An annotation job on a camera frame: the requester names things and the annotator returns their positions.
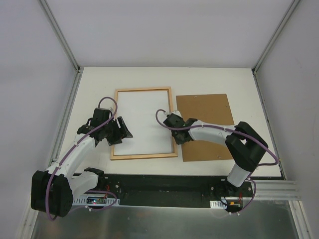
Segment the brown backing board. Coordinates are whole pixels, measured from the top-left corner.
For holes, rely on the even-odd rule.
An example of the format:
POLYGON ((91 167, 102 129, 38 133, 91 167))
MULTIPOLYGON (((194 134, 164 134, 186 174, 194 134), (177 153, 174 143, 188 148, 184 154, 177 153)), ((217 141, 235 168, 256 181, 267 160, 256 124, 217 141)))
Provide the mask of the brown backing board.
MULTIPOLYGON (((176 96, 177 110, 184 120, 194 118, 206 123, 234 125, 226 94, 176 96)), ((226 146, 206 141, 191 141, 181 146, 184 162, 230 160, 226 146)))

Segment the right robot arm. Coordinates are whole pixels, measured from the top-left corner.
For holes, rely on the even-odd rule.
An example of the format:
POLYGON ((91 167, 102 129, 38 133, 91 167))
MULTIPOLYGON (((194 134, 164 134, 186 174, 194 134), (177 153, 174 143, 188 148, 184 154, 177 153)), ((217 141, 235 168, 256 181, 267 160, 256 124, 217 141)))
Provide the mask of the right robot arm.
POLYGON ((255 171, 269 149, 267 143, 244 121, 237 125, 217 125, 194 118, 184 121, 179 111, 176 111, 168 114, 161 125, 171 131, 179 145, 205 141, 228 149, 235 164, 227 176, 224 190, 232 197, 242 191, 242 184, 255 171))

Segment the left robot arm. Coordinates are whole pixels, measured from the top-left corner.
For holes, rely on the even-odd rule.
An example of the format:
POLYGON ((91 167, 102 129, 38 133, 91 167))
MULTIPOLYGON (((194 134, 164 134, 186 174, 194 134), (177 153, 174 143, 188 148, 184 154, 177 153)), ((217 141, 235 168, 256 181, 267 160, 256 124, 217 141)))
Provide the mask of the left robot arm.
POLYGON ((89 167, 74 177, 75 171, 101 141, 113 146, 132 136, 122 117, 115 117, 111 109, 95 108, 93 116, 78 128, 69 149, 46 170, 37 170, 32 176, 31 208, 48 213, 52 219, 64 217, 73 201, 85 192, 102 193, 104 171, 89 167))

